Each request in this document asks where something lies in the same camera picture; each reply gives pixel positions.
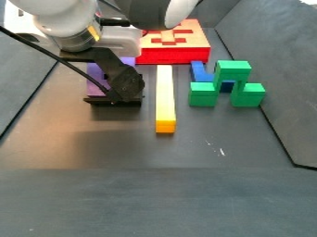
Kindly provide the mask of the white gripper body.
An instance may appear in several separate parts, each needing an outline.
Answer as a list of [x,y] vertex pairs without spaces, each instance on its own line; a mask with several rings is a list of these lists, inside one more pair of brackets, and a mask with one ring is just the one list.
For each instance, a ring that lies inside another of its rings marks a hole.
[[142,53],[142,31],[131,27],[40,27],[35,32],[19,32],[18,35],[32,43],[47,39],[66,52],[82,52],[102,47],[109,48],[117,56],[137,57]]

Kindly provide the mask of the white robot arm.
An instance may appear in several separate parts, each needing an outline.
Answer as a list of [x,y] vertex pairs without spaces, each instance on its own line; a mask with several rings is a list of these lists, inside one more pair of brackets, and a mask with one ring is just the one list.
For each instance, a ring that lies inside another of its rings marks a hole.
[[8,0],[32,18],[40,36],[67,52],[106,47],[117,56],[142,54],[142,31],[167,31],[191,14],[199,0],[113,0],[119,18],[106,15],[105,0]]

